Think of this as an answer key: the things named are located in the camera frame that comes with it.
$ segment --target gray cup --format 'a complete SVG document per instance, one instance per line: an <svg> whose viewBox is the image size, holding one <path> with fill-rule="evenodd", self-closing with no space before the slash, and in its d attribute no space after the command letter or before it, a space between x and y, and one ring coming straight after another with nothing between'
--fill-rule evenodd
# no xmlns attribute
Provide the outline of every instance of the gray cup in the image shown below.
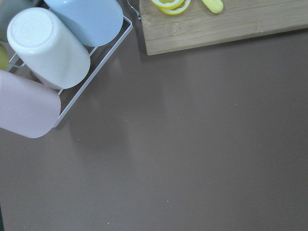
<svg viewBox="0 0 308 231"><path fill-rule="evenodd" d="M6 31L11 19L20 11L33 7L37 2L37 0L0 0L0 41L8 41Z"/></svg>

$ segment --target cup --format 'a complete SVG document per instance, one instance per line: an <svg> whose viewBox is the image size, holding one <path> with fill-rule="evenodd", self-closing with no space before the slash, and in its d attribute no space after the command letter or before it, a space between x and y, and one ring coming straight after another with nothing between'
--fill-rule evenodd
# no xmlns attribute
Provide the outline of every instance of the cup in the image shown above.
<svg viewBox="0 0 308 231"><path fill-rule="evenodd" d="M9 65L9 56L5 47L0 44L0 70L6 70Z"/></svg>
<svg viewBox="0 0 308 231"><path fill-rule="evenodd" d="M0 70L0 128L38 138L53 128L60 109L55 90Z"/></svg>
<svg viewBox="0 0 308 231"><path fill-rule="evenodd" d="M82 44L98 47L113 40L123 24L116 0L45 0Z"/></svg>
<svg viewBox="0 0 308 231"><path fill-rule="evenodd" d="M51 11L34 7L20 12L7 36L13 50L51 88L71 88L89 71L89 53Z"/></svg>
<svg viewBox="0 0 308 231"><path fill-rule="evenodd" d="M11 19L33 6L31 0L0 0L0 41L7 42L6 31Z"/></svg>

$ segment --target cutting board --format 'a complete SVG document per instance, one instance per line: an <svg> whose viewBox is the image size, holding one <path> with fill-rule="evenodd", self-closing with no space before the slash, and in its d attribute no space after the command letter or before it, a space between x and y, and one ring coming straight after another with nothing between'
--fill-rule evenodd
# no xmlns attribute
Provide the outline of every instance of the cutting board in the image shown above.
<svg viewBox="0 0 308 231"><path fill-rule="evenodd" d="M308 27L308 0L223 0L211 13L201 0L191 0L179 15L165 15L151 2L139 8L148 55Z"/></svg>

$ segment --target metal hook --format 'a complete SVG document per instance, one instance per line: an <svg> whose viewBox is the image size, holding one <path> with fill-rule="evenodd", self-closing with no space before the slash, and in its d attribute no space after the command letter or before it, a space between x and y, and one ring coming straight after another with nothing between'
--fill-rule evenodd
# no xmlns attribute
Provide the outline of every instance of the metal hook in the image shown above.
<svg viewBox="0 0 308 231"><path fill-rule="evenodd" d="M127 4L136 13L138 19L141 20L140 12L129 2L129 0L127 0Z"/></svg>

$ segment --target wood grain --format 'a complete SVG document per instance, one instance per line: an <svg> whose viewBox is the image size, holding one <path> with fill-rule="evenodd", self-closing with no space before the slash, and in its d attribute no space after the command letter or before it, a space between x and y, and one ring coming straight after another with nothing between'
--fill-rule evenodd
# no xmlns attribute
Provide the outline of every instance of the wood grain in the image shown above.
<svg viewBox="0 0 308 231"><path fill-rule="evenodd" d="M150 0L139 8L148 55L308 27L308 0L223 0L220 14L192 0L182 14L161 13Z"/></svg>

